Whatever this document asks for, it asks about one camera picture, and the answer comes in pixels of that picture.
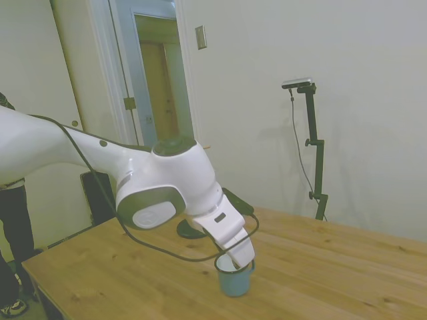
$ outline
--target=pants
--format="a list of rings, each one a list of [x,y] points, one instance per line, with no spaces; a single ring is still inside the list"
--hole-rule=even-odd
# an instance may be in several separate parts
[[[24,186],[0,191],[0,220],[3,222],[5,238],[15,258],[17,274],[21,278],[24,292],[32,293],[34,288],[30,277],[21,264],[31,258],[34,252],[33,232]],[[0,308],[14,303],[18,295],[18,281],[0,252]]]

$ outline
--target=black base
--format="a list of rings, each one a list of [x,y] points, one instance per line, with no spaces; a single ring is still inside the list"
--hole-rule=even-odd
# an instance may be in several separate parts
[[[206,237],[205,233],[194,229],[185,219],[178,223],[178,226],[176,227],[176,232],[180,237],[186,239],[201,239]]]

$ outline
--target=power cord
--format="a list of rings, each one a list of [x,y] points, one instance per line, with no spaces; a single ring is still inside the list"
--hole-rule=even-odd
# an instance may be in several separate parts
[[[59,122],[57,122],[54,119],[48,118],[48,117],[44,117],[41,115],[31,115],[32,117],[35,118],[39,118],[42,120],[46,120],[46,121],[50,121],[54,124],[56,124],[61,130],[62,132],[64,132],[64,134],[68,137],[68,139],[70,140],[70,142],[73,144],[75,150],[77,151],[77,153],[80,155],[81,159],[83,160],[83,162],[86,164],[86,166],[89,168],[89,170],[91,171],[91,173],[93,174],[93,176],[95,177],[95,180],[99,186],[99,188],[101,189],[102,195],[104,196],[105,200],[107,201],[110,209],[113,211],[114,215],[117,217],[117,220],[119,221],[121,228],[125,231],[126,235],[129,236],[129,238],[131,238],[132,240],[134,240],[136,243],[139,243],[140,245],[143,245],[145,247],[148,247],[150,249],[154,249],[156,251],[160,251],[162,253],[165,253],[167,255],[171,255],[172,257],[175,257],[177,259],[180,260],[184,260],[184,261],[188,261],[188,262],[202,262],[202,261],[207,261],[216,257],[219,257],[225,253],[227,253],[228,251],[230,251],[231,249],[233,249],[234,247],[237,247],[240,243],[242,243],[243,241],[245,241],[246,239],[249,239],[259,228],[260,228],[260,221],[258,220],[258,218],[254,215],[251,214],[251,218],[255,220],[256,222],[256,226],[255,229],[252,230],[248,235],[246,235],[244,238],[240,239],[238,242],[234,243],[231,247],[227,248],[226,250],[220,250],[218,253],[213,254],[213,255],[209,255],[207,257],[204,258],[189,258],[189,257],[184,257],[182,255],[178,255],[177,253],[168,251],[166,249],[160,248],[160,247],[156,247],[155,245],[152,245],[150,243],[146,243],[142,240],[139,240],[138,238],[136,238],[135,236],[133,236],[129,229],[125,226],[125,224],[123,223],[123,221],[120,219],[119,215],[117,214],[117,211],[115,210],[115,206],[113,205],[113,203],[110,201],[107,192],[105,191],[101,181],[99,180],[97,173],[95,171],[95,169],[91,166],[91,164],[89,163],[89,161],[86,159],[85,155],[81,152],[79,146],[77,145],[77,143],[74,141],[73,137],[69,134],[69,132],[66,130],[66,128],[60,124]]]
[[[294,134],[295,134],[295,140],[296,140],[296,147],[298,148],[298,158],[300,158],[300,164],[301,164],[301,168],[302,168],[302,172],[304,174],[304,177],[306,177],[306,180],[308,182],[308,185],[310,186],[310,190],[312,192],[312,194],[314,194],[314,190],[313,190],[313,186],[312,183],[310,182],[310,180],[308,179],[307,173],[306,173],[306,168],[304,167],[304,164],[302,163],[302,158],[301,158],[301,149],[300,149],[300,142],[298,141],[298,135],[296,133],[296,128],[295,128],[295,116],[294,116],[294,95],[292,94],[292,89],[289,89],[289,93],[291,95],[291,103],[292,103],[292,127],[294,128]],[[324,218],[325,221],[328,222],[328,219],[326,218],[325,214],[324,214]]]

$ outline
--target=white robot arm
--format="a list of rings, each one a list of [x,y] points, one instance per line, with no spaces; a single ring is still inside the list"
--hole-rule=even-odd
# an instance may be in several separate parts
[[[85,162],[52,122],[0,107],[0,185],[52,163]],[[134,229],[152,229],[185,212],[190,225],[227,249],[248,234],[199,143],[180,137],[151,151],[133,149],[66,128],[91,166],[117,181],[116,209]],[[227,254],[240,266],[255,257],[250,239]]]

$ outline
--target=blue cup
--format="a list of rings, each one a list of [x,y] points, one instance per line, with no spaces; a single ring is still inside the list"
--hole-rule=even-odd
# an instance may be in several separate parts
[[[215,268],[218,270],[221,291],[229,297],[240,297],[249,291],[250,275],[255,270],[255,261],[241,269],[234,267],[229,255],[221,255],[215,259]]]

